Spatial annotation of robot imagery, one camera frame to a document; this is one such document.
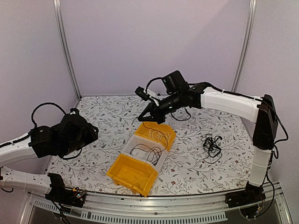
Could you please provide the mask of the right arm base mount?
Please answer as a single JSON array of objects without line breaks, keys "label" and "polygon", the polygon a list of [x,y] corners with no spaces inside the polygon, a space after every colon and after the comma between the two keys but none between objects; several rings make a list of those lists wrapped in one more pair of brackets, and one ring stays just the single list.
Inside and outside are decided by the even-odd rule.
[{"label": "right arm base mount", "polygon": [[228,193],[225,195],[225,203],[229,208],[245,206],[240,209],[241,215],[246,219],[256,218],[265,204],[263,187],[247,186],[245,190]]}]

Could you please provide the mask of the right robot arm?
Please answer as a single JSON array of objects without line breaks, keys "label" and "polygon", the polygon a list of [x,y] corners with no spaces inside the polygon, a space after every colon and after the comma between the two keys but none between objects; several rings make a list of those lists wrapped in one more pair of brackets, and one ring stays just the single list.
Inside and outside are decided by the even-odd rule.
[{"label": "right robot arm", "polygon": [[246,96],[221,90],[208,82],[190,84],[177,70],[160,77],[168,97],[158,99],[147,88],[137,87],[135,93],[150,103],[138,117],[141,122],[158,124],[165,122],[165,116],[182,107],[215,109],[242,117],[255,124],[253,146],[255,147],[251,174],[245,190],[226,194],[229,207],[255,203],[265,199],[263,182],[271,167],[272,159],[278,157],[276,144],[277,128],[282,125],[272,96]]}]

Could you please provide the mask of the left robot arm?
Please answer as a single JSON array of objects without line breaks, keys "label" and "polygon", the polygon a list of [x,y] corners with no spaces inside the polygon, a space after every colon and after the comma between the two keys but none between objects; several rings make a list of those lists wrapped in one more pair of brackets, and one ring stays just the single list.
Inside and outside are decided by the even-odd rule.
[{"label": "left robot arm", "polygon": [[58,124],[52,127],[38,126],[34,115],[31,115],[34,127],[28,133],[0,145],[0,187],[40,192],[45,194],[46,199],[58,203],[81,202],[83,191],[67,189],[61,175],[36,175],[7,167],[17,161],[46,156],[70,160],[69,154],[81,151],[98,139],[98,128],[87,122],[78,109],[71,108],[70,112],[66,113],[59,105],[50,105],[57,107],[64,114]]}]

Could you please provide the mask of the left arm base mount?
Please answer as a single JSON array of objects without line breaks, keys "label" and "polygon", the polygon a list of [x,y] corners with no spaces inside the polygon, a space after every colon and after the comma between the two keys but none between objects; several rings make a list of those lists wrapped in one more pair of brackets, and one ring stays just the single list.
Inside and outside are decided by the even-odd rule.
[{"label": "left arm base mount", "polygon": [[82,208],[86,199],[86,190],[79,188],[52,188],[51,191],[45,195],[45,198],[59,204]]}]

